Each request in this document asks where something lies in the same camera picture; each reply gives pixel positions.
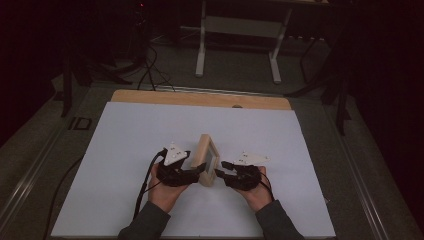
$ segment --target desk leg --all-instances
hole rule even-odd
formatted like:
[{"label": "desk leg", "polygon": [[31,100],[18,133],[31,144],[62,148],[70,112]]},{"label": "desk leg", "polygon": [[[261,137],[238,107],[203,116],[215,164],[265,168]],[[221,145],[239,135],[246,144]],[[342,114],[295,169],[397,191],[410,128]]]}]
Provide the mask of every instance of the desk leg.
[{"label": "desk leg", "polygon": [[196,77],[203,77],[203,68],[205,66],[205,21],[206,21],[206,1],[202,3],[202,20],[200,21],[200,47],[197,55]]},{"label": "desk leg", "polygon": [[291,8],[287,10],[286,18],[284,19],[284,23],[281,24],[281,28],[278,33],[277,44],[274,48],[274,51],[269,53],[269,62],[271,64],[272,78],[275,84],[281,83],[280,71],[278,70],[277,56],[278,56],[278,52],[280,51],[281,43],[283,42],[283,39],[284,39],[284,34],[287,29],[287,24],[289,23],[291,12],[292,12]]}]

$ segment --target dark background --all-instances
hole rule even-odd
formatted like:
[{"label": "dark background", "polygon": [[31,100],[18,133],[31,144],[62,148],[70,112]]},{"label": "dark background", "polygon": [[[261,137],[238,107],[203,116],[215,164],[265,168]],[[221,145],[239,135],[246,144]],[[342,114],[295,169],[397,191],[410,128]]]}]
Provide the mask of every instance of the dark background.
[{"label": "dark background", "polygon": [[[171,2],[155,1],[152,19],[171,32],[180,24],[198,26],[200,1]],[[128,46],[133,5],[105,0],[0,4],[1,146],[53,96],[50,80],[62,72],[65,33],[84,33],[79,37],[87,55],[113,64]],[[360,1],[350,35],[359,49],[350,93],[422,231],[423,5],[418,0]],[[313,10],[307,5],[297,10],[289,26],[292,35],[313,35]],[[117,29],[120,34],[108,34]]]}]

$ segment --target person's hand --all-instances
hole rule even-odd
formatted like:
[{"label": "person's hand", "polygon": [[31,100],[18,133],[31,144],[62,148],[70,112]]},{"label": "person's hand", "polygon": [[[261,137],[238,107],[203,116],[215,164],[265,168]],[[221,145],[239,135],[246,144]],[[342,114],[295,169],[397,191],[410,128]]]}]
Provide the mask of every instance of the person's hand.
[{"label": "person's hand", "polygon": [[152,167],[151,179],[149,182],[149,201],[160,207],[164,212],[169,213],[174,207],[175,202],[177,201],[180,194],[187,189],[189,185],[179,186],[179,187],[169,187],[163,183],[159,183],[159,179],[156,177],[159,164],[156,163]]},{"label": "person's hand", "polygon": [[[267,178],[264,176],[266,175],[266,168],[263,166],[260,166],[259,171],[263,174],[263,175],[261,174],[262,175],[261,181],[265,183],[268,187],[270,187]],[[249,191],[242,191],[238,189],[234,189],[234,190],[236,190],[246,199],[247,204],[254,212],[261,210],[267,204],[272,202],[271,194],[262,184],[258,184],[256,188],[251,189]]]}]

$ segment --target background desk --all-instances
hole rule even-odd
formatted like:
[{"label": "background desk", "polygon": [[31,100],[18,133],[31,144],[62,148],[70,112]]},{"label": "background desk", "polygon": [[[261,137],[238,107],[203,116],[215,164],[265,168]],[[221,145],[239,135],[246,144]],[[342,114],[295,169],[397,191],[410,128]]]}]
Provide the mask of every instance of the background desk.
[{"label": "background desk", "polygon": [[[109,103],[53,236],[116,236],[131,221],[140,184],[156,152],[171,141],[194,151],[201,133],[212,136],[223,161],[236,159],[244,150],[269,156],[272,160],[265,166],[273,182],[274,195],[280,197],[298,230],[307,237],[334,236],[297,118],[293,111],[281,110],[289,107],[287,100],[123,91],[117,92],[112,101],[143,101],[144,94],[147,98],[153,94],[149,101],[156,103],[166,102],[168,98],[169,103],[181,99],[180,104],[213,105],[215,99],[219,100],[218,105],[224,102],[228,106],[251,104],[256,109]],[[275,107],[258,109],[259,105],[254,107],[254,100],[264,105],[273,102],[275,106],[280,105],[279,110],[274,110]],[[262,235],[244,199],[220,179],[211,188],[199,184],[190,186],[171,215],[164,237],[259,238]]]}]

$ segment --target person's left hand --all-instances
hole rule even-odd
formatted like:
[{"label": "person's left hand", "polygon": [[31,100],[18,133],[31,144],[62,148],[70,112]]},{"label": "person's left hand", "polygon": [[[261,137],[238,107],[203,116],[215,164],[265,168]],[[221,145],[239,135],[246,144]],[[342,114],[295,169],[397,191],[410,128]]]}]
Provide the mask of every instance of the person's left hand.
[{"label": "person's left hand", "polygon": [[[160,181],[156,177],[159,164],[156,163],[152,167],[151,179],[149,182],[149,188],[155,186]],[[159,183],[154,188],[149,190],[149,201],[160,207],[164,212],[169,213],[177,202],[180,194],[187,189],[189,185],[179,187],[169,187],[163,183]]]}]

